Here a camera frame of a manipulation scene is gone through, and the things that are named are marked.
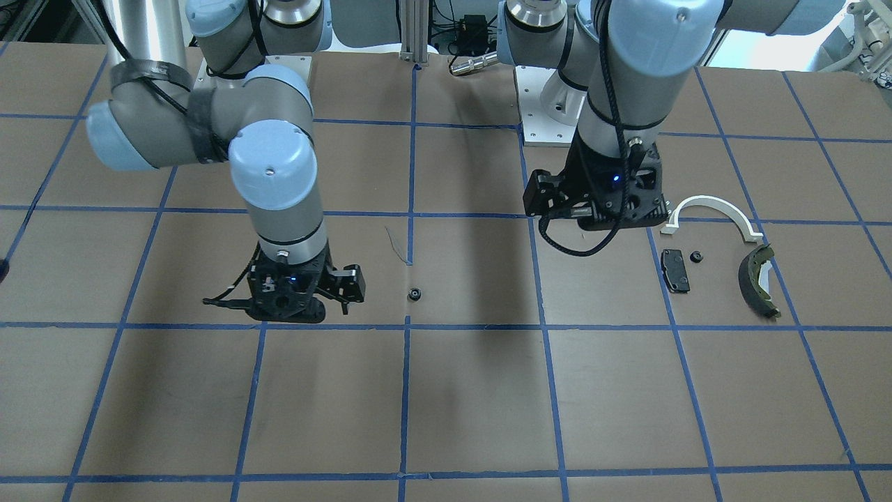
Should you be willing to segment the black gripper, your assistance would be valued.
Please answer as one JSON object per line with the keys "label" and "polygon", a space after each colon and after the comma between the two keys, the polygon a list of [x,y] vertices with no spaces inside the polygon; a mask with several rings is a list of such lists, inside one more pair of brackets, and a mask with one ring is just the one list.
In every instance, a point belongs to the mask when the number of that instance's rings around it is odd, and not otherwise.
{"label": "black gripper", "polygon": [[[630,163],[633,175],[621,227],[660,225],[668,211],[656,144],[633,147]],[[600,155],[575,134],[560,174],[532,172],[523,191],[523,209],[529,216],[576,219],[583,231],[608,231],[620,214],[624,185],[621,159]]]}

